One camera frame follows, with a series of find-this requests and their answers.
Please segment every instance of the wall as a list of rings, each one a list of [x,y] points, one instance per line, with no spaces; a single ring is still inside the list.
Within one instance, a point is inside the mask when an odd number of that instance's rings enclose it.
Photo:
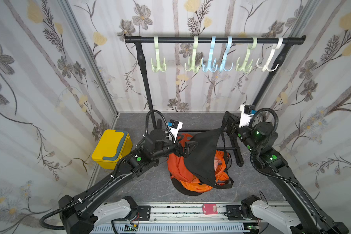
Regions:
[[[136,49],[123,35],[189,37],[287,37],[307,1],[285,0],[173,0],[173,1],[78,1],[69,0],[79,25],[89,41],[100,72],[119,111],[147,111]],[[251,54],[253,64],[269,56],[271,44],[259,44]],[[208,60],[210,44],[199,44],[197,60]],[[236,72],[247,45],[236,44],[227,58],[230,72],[186,72],[184,64],[192,43],[162,43],[166,72],[154,73],[154,44],[143,44],[154,108],[174,111],[236,111],[254,100],[268,72],[256,66],[247,74]],[[224,44],[217,44],[214,57],[220,64]]]
[[[56,1],[0,1],[0,233],[39,233],[89,183],[113,115],[75,41]]]
[[[260,107],[280,117],[276,149],[351,231],[351,1],[321,1]]]

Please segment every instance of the clothes rail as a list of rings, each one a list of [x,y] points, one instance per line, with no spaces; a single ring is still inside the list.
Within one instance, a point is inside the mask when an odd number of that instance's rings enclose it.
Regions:
[[[283,64],[286,55],[290,51],[291,47],[295,44],[303,44],[305,41],[306,36],[302,37],[287,37],[283,38],[282,44],[284,44],[281,52],[277,56],[277,58],[274,60],[272,70],[276,67],[275,64],[278,64],[278,67],[281,67]],[[212,38],[211,37],[199,37],[198,38],[198,43],[211,43]],[[193,37],[159,37],[158,38],[159,43],[184,43],[184,42],[189,42],[193,43],[194,38]],[[215,43],[227,43],[228,38],[227,37],[216,37]],[[250,38],[233,38],[232,39],[233,43],[239,43],[239,44],[246,44],[246,43],[253,43],[252,37]],[[152,97],[151,97],[151,92],[150,92],[150,86],[148,83],[148,77],[147,77],[147,68],[145,67],[145,56],[143,53],[143,48],[142,48],[142,43],[154,43],[154,37],[141,37],[141,36],[131,36],[131,37],[126,37],[125,36],[125,43],[133,43],[136,47],[136,56],[138,60],[138,65],[140,68],[140,73],[142,74],[143,77],[143,83],[144,83],[144,89],[145,89],[145,94],[147,96],[147,102],[148,102],[148,107],[150,110],[153,110],[153,104],[152,104]],[[278,43],[278,38],[258,38],[257,39],[258,44],[275,44]],[[253,105],[257,105],[264,95],[265,91],[267,90],[270,82],[272,81],[273,77],[277,73],[279,69],[275,69],[272,72],[269,72],[268,76],[266,77],[262,87],[260,88],[260,91],[255,97],[255,100],[253,101]],[[162,128],[162,120],[158,119],[157,124],[156,124],[156,119],[154,117],[154,113],[151,113],[151,120],[153,124],[154,129],[161,129]],[[189,132],[203,132],[206,130],[200,130],[200,129],[192,129],[188,130]],[[242,154],[240,152],[240,148],[238,146],[237,142],[237,135],[232,133],[229,129],[227,129],[226,134],[228,134],[230,138],[230,142],[232,147],[229,147],[226,150],[233,150],[234,156],[235,156],[235,161],[238,166],[243,166],[243,158]]]
[[[159,37],[159,43],[194,43],[193,37]],[[198,37],[198,43],[211,43],[211,37]],[[303,37],[287,37],[283,39],[282,44],[303,44],[305,38]],[[154,43],[153,37],[140,37],[140,36],[131,36],[125,37],[126,43]],[[216,37],[215,43],[227,43],[227,37]],[[234,37],[232,43],[253,43],[252,37],[250,38],[240,38]],[[276,44],[278,43],[278,38],[257,38],[257,44]]]

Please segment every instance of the gray floor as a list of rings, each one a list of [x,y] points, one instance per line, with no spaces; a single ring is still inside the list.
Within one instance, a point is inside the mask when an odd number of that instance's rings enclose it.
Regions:
[[[126,130],[135,146],[144,134],[145,115],[146,113],[121,113],[115,129]],[[164,113],[164,116],[167,121],[174,119],[183,122],[183,129],[216,129],[221,126],[223,113]],[[151,121],[149,129],[150,131],[153,129]],[[225,141],[226,146],[231,146],[228,137]],[[139,178],[126,184],[107,201],[118,201],[128,195],[132,196],[136,202],[241,201],[250,195],[259,196],[259,191],[264,193],[268,201],[281,201],[283,198],[280,191],[267,177],[255,171],[249,162],[248,149],[242,143],[240,144],[245,164],[243,167],[237,166],[232,154],[233,164],[229,169],[229,176],[234,180],[234,185],[231,189],[212,189],[200,196],[186,196],[173,187],[165,161],[166,158],[164,158],[160,160],[159,166],[151,168]],[[218,146],[223,146],[221,139]],[[107,176],[110,171],[100,168],[96,181]]]

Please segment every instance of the rack leg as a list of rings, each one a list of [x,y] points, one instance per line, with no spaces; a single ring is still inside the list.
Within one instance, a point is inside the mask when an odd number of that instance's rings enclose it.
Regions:
[[[150,110],[153,110],[152,98],[151,98],[150,86],[148,84],[147,68],[145,67],[145,56],[143,53],[142,43],[136,42],[134,44],[135,44],[135,47],[137,49],[136,56],[138,59],[140,72],[141,72],[142,78],[143,78],[145,95],[147,96],[148,107],[150,108]],[[152,119],[153,128],[156,129],[156,119],[154,118],[153,112],[151,113],[151,119]]]

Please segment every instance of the green hook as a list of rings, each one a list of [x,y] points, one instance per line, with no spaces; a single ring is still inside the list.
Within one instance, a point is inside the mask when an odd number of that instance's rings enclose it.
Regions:
[[[152,62],[152,58],[151,58],[151,65],[152,65],[152,71],[153,72],[158,72],[158,71],[162,71],[165,72],[167,70],[167,65],[165,64],[165,58],[164,58],[164,66],[162,67],[160,64],[160,52],[159,52],[159,40],[157,36],[153,37],[154,39],[154,49],[156,52],[156,63],[157,63],[157,67],[154,68],[153,62]]]
[[[201,65],[203,64],[203,58],[200,59],[200,64],[199,66],[195,66],[195,62],[196,62],[196,55],[197,55],[197,48],[198,48],[198,37],[194,36],[194,47],[192,49],[192,60],[190,62],[190,57],[189,57],[189,67],[190,69],[186,69],[186,63],[184,63],[184,69],[186,71],[193,71],[195,73],[197,73],[199,71],[199,68],[201,67]]]
[[[235,67],[235,70],[236,70],[237,72],[243,71],[244,73],[248,73],[248,72],[250,72],[251,69],[252,69],[251,64],[252,64],[252,62],[253,62],[253,59],[251,59],[250,64],[248,64],[248,66],[246,67],[247,62],[248,62],[248,58],[249,58],[250,53],[251,53],[251,50],[254,49],[254,48],[256,47],[256,45],[257,45],[257,38],[256,38],[256,37],[252,37],[252,39],[253,39],[253,44],[252,44],[251,46],[250,46],[249,44],[247,45],[247,54],[246,54],[246,57],[244,58],[244,61],[243,61],[243,64],[242,64],[241,67],[239,67],[239,63],[238,63],[238,62],[239,62],[239,59],[240,59],[241,57],[239,57],[239,58],[237,59],[237,66]]]

